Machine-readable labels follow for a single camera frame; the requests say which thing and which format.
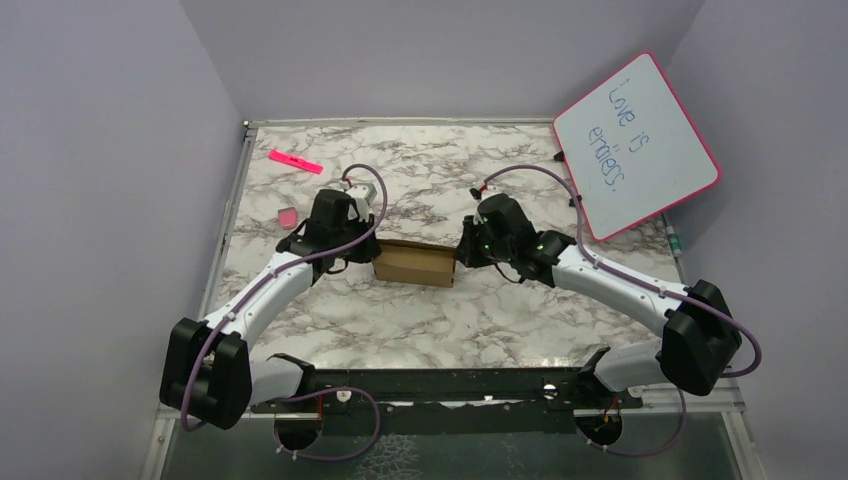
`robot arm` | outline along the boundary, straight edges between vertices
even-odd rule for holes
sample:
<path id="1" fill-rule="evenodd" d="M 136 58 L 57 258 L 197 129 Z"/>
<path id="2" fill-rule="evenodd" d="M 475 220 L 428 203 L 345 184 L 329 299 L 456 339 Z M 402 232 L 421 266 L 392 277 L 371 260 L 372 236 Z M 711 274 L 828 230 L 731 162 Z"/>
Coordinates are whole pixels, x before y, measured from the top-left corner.
<path id="1" fill-rule="evenodd" d="M 309 218 L 280 241 L 270 262 L 242 291 L 200 322 L 180 320 L 168 343 L 160 401 L 180 408 L 193 364 L 216 327 L 220 332 L 191 391 L 191 415 L 227 429 L 248 405 L 293 395 L 303 370 L 280 357 L 250 362 L 250 350 L 289 302 L 321 276 L 336 273 L 332 268 L 337 259 L 345 266 L 348 262 L 369 263 L 380 254 L 380 245 L 372 233 L 349 250 L 283 267 L 337 250 L 367 233 L 375 222 L 370 209 L 375 197 L 376 189 L 370 184 L 344 192 L 321 190 Z"/>
<path id="2" fill-rule="evenodd" d="M 505 262 L 525 279 L 587 295 L 618 310 L 660 337 L 621 349 L 606 349 L 584 367 L 591 388 L 621 392 L 628 387 L 673 383 L 695 395 L 708 395 L 741 345 L 739 331 L 709 313 L 664 294 L 638 287 L 597 268 L 597 262 L 661 287 L 692 296 L 728 313 L 721 292 L 699 281 L 686 287 L 652 278 L 589 252 L 574 238 L 537 232 L 514 199 L 500 193 L 483 200 L 476 215 L 463 220 L 457 260 L 470 268 Z"/>

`cardboard box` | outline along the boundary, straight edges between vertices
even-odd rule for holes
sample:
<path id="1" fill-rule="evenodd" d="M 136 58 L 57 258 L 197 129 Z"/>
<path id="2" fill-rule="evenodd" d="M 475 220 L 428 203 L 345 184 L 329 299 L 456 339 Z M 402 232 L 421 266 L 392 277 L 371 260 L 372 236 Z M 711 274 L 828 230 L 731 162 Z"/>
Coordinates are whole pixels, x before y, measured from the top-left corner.
<path id="1" fill-rule="evenodd" d="M 383 253 L 374 259 L 378 280 L 452 287 L 454 248 L 406 240 L 380 240 Z"/>

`lavender wall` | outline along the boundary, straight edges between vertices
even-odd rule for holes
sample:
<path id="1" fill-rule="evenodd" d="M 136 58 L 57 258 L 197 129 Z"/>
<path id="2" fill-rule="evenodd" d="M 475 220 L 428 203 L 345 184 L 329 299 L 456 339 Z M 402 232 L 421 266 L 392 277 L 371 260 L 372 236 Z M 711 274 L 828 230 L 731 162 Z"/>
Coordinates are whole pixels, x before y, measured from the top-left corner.
<path id="1" fill-rule="evenodd" d="M 241 121 L 176 0 L 0 15 L 0 478 L 134 478 Z"/>
<path id="2" fill-rule="evenodd" d="M 672 219 L 689 279 L 762 341 L 741 381 L 772 479 L 845 478 L 848 3 L 708 0 L 669 73 L 724 169 Z"/>
<path id="3" fill-rule="evenodd" d="M 182 0 L 245 118 L 548 116 L 703 0 Z"/>

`metal frame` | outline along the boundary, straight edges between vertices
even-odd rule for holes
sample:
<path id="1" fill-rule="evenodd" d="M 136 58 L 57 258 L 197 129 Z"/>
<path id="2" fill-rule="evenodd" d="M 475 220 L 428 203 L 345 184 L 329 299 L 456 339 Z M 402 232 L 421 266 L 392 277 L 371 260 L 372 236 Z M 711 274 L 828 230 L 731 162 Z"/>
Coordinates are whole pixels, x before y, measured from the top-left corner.
<path id="1" fill-rule="evenodd" d="M 241 155 L 238 160 L 238 168 L 236 170 L 233 186 L 230 191 L 230 198 L 227 201 L 221 228 L 218 233 L 218 243 L 220 247 L 215 251 L 212 259 L 212 265 L 207 278 L 206 287 L 203 292 L 202 301 L 198 311 L 197 318 L 203 318 L 206 313 L 213 307 L 215 298 L 217 297 L 218 286 L 223 274 L 223 267 L 226 262 L 227 251 L 229 247 L 229 238 L 232 233 L 235 219 L 238 214 L 241 194 L 244 189 L 247 172 L 250 167 L 250 160 L 253 154 L 253 148 L 256 143 L 257 131 L 261 127 L 274 126 L 355 126 L 355 125 L 545 125 L 549 126 L 553 121 L 552 118 L 503 118 L 503 119 L 456 119 L 456 118 L 324 118 L 324 119 L 308 119 L 308 120 L 282 120 L 282 121 L 245 121 L 246 128 L 244 143 L 242 145 Z M 663 223 L 668 225 L 667 217 L 663 214 Z M 678 269 L 678 274 L 681 280 L 685 280 L 683 270 L 681 269 L 679 259 L 675 257 L 675 265 Z M 651 414 L 668 414 L 680 411 L 680 400 L 677 395 L 677 389 L 673 385 L 655 385 L 645 388 L 642 392 L 642 401 L 644 406 L 640 409 L 622 410 L 623 415 L 651 415 Z M 765 473 L 760 463 L 759 457 L 747 426 L 744 422 L 742 414 L 745 411 L 745 404 L 739 392 L 738 385 L 735 380 L 722 379 L 716 384 L 713 393 L 707 397 L 695 397 L 686 395 L 687 410 L 690 413 L 721 413 L 727 429 L 730 445 L 736 456 L 737 464 L 739 465 L 742 478 L 744 480 L 759 480 L 765 479 Z M 574 410 L 575 416 L 596 415 L 600 410 L 593 409 L 577 409 Z M 173 438 L 174 428 L 177 427 L 179 412 L 160 405 L 156 422 L 153 428 L 153 434 L 150 439 L 147 458 L 142 468 L 140 478 L 142 480 L 159 479 L 162 476 L 166 458 L 169 451 L 170 442 Z M 314 413 L 253 413 L 247 411 L 242 416 L 243 420 L 250 419 L 276 419 L 276 420 L 291 420 L 291 419 L 315 419 Z"/>
<path id="2" fill-rule="evenodd" d="M 347 386 L 368 392 L 379 403 L 384 435 L 576 433 L 575 409 L 604 408 L 614 398 L 591 388 L 581 372 L 580 367 L 313 370 L 310 365 L 301 386 L 306 392 Z M 626 393 L 618 400 L 620 409 L 642 406 Z M 327 421 L 321 423 L 321 434 L 370 431 L 372 408 L 358 395 L 325 395 L 322 413 Z M 317 405 L 272 402 L 251 410 L 300 413 L 317 411 Z M 300 420 L 278 423 L 295 429 L 304 425 Z"/>

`marble countertop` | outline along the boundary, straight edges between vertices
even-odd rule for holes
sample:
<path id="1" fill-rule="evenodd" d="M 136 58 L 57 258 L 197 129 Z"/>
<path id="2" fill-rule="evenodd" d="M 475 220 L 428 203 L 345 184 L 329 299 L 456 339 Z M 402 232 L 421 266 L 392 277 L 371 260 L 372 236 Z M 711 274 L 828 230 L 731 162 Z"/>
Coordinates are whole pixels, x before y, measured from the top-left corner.
<path id="1" fill-rule="evenodd" d="M 314 175 L 270 161 L 272 148 L 320 163 L 324 171 Z M 385 178 L 389 208 L 378 238 L 455 246 L 462 217 L 476 206 L 470 187 L 513 164 L 547 165 L 566 175 L 551 161 L 557 151 L 547 126 L 261 128 L 217 304 L 243 288 L 288 234 L 277 222 L 277 210 L 293 206 L 305 218 L 317 190 L 336 188 L 347 165 L 371 165 Z M 364 170 L 351 177 L 373 181 Z M 538 230 L 574 235 L 576 215 L 568 195 L 547 176 L 512 172 L 497 185 L 519 201 Z M 659 220 L 592 248 L 631 268 L 679 281 Z M 437 288 L 379 281 L 370 265 L 350 265 L 289 304 L 251 358 L 284 352 L 324 368 L 570 366 L 599 346 L 649 338 L 647 329 L 588 297 L 534 282 L 514 285 L 493 268 L 457 264 L 454 287 Z"/>

